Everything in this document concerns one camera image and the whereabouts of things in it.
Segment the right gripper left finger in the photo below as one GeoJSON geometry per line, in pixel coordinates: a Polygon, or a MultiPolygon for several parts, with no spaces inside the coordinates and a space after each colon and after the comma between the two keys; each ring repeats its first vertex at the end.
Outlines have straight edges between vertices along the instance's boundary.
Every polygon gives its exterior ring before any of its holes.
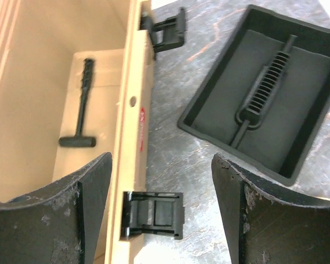
{"type": "Polygon", "coordinates": [[[112,174],[109,152],[0,202],[0,263],[93,263],[112,174]]]}

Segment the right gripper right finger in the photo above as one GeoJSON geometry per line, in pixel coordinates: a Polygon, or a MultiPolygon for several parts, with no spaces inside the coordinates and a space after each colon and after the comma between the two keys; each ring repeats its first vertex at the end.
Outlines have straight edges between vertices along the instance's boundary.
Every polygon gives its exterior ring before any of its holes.
{"type": "Polygon", "coordinates": [[[215,154],[212,179],[232,263],[330,263],[330,201],[215,154]]]}

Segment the tan plastic toolbox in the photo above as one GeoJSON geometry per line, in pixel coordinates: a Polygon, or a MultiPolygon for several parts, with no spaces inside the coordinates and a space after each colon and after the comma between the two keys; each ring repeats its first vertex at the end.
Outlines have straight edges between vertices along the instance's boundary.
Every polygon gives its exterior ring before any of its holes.
{"type": "Polygon", "coordinates": [[[0,202],[109,152],[93,263],[132,263],[145,234],[180,240],[183,194],[145,181],[156,55],[185,33],[184,8],[157,22],[150,1],[0,1],[0,202]],[[85,58],[95,65],[82,134],[96,146],[60,147],[75,135],[85,58]]]}

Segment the black toolbox tray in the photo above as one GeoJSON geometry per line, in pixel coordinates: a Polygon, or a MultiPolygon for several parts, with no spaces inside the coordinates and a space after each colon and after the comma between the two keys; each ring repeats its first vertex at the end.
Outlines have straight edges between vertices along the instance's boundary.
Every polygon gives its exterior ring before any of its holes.
{"type": "Polygon", "coordinates": [[[330,29],[249,5],[178,127],[286,185],[330,108],[330,29]]]}

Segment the black mallet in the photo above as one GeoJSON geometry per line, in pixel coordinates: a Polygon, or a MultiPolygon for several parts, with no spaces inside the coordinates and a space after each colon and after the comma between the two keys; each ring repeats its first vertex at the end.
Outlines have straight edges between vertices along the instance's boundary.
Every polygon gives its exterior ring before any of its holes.
{"type": "Polygon", "coordinates": [[[93,58],[84,59],[84,69],[82,72],[81,79],[81,96],[78,119],[75,129],[75,135],[73,136],[62,136],[59,138],[58,143],[60,147],[70,148],[88,148],[96,146],[95,136],[83,135],[83,126],[85,119],[86,105],[88,101],[89,92],[93,80],[95,60],[93,58]]]}

